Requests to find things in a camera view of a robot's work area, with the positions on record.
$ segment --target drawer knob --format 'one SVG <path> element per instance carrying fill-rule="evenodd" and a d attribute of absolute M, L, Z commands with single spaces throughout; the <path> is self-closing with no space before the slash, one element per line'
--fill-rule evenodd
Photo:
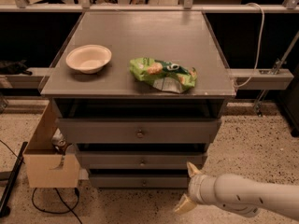
<path fill-rule="evenodd" d="M 137 137 L 138 138 L 143 138 L 144 137 L 144 134 L 143 134 L 142 130 L 138 130 Z"/>

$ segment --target terrazzo floor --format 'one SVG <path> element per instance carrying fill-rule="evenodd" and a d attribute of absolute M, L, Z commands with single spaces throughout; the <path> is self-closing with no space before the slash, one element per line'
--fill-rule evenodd
<path fill-rule="evenodd" d="M 18 153 L 23 141 L 34 132 L 47 103 L 45 100 L 10 99 L 0 114 L 0 139 Z M 203 172 L 207 175 L 232 173 L 255 181 L 299 185 L 299 138 L 290 135 L 291 127 L 274 103 L 264 103 L 263 117 L 256 116 L 252 103 L 229 103 L 222 125 Z M 0 145 L 0 171 L 9 171 L 15 157 Z M 79 223 L 72 213 L 51 215 L 32 205 L 33 189 L 28 186 L 26 166 L 21 167 L 8 206 L 11 213 L 0 223 Z M 286 217 L 262 210 L 254 218 L 224 212 L 214 206 L 197 206 L 179 216 L 174 206 L 185 190 L 177 189 L 96 189 L 88 180 L 80 181 L 80 200 L 76 214 L 84 224 L 195 224 L 195 223 L 296 223 Z M 64 200 L 73 205 L 73 189 L 59 189 Z M 35 201 L 46 210 L 64 211 L 53 189 L 38 189 Z"/>

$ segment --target cardboard box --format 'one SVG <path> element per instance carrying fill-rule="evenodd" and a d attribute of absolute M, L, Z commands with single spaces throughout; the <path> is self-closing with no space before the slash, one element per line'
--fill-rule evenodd
<path fill-rule="evenodd" d="M 23 153 L 30 188 L 74 188 L 79 163 L 75 154 L 58 154 L 51 138 L 57 130 L 56 114 L 49 103 Z"/>

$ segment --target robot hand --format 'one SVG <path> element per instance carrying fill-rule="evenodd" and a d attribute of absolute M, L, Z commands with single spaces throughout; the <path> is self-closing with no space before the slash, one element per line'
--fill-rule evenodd
<path fill-rule="evenodd" d="M 188 194 L 175 207 L 176 213 L 205 204 L 243 217 L 255 217 L 263 208 L 299 220 L 299 186 L 258 183 L 240 175 L 212 177 L 202 174 L 190 162 L 187 166 L 191 178 Z"/>

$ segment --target drawer front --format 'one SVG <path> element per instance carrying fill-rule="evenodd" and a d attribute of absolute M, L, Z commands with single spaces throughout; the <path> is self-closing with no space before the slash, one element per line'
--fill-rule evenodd
<path fill-rule="evenodd" d="M 149 154 L 118 153 L 103 154 L 100 152 L 76 154 L 81 167 L 85 169 L 186 169 L 187 161 L 203 166 L 206 153 L 188 154 Z"/>
<path fill-rule="evenodd" d="M 212 143 L 220 119 L 203 121 L 118 121 L 58 119 L 69 143 Z"/>
<path fill-rule="evenodd" d="M 127 176 L 127 175 L 90 175 L 93 187 L 118 189 L 186 189 L 186 175 L 165 176 Z"/>

